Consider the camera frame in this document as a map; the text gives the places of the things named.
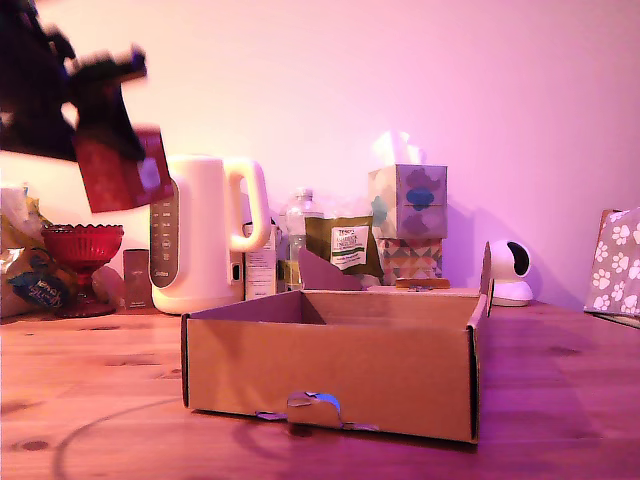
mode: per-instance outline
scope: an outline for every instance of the red glass bowl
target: red glass bowl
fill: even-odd
[[[42,229],[44,245],[51,256],[78,276],[78,294],[56,315],[64,318],[107,315],[115,307],[100,302],[93,291],[91,276],[108,263],[120,249],[122,225],[49,225]]]

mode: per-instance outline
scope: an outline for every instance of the cardboard box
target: cardboard box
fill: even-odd
[[[441,278],[442,240],[379,238],[383,285],[395,285],[398,278]]]
[[[479,292],[302,290],[185,314],[185,406],[477,443],[488,272],[486,250]]]
[[[391,165],[369,173],[376,238],[447,238],[447,167]]]
[[[76,156],[92,213],[129,210],[173,196],[160,129],[135,129],[146,157],[125,158],[93,138],[77,136]]]

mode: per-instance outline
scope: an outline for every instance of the electric kettle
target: electric kettle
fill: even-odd
[[[270,235],[264,174],[247,158],[173,155],[167,159],[173,197],[150,205],[149,274],[155,307],[182,314],[239,302],[242,252]],[[253,231],[242,233],[246,180]]]

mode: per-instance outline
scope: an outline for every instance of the wooden table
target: wooden table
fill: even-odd
[[[494,307],[480,443],[194,413],[179,318],[20,318],[2,336],[2,478],[637,479],[640,331]]]

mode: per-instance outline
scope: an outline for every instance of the white camera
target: white camera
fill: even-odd
[[[529,251],[517,242],[491,242],[491,277],[494,282],[493,305],[523,307],[533,292],[523,278],[531,269]]]

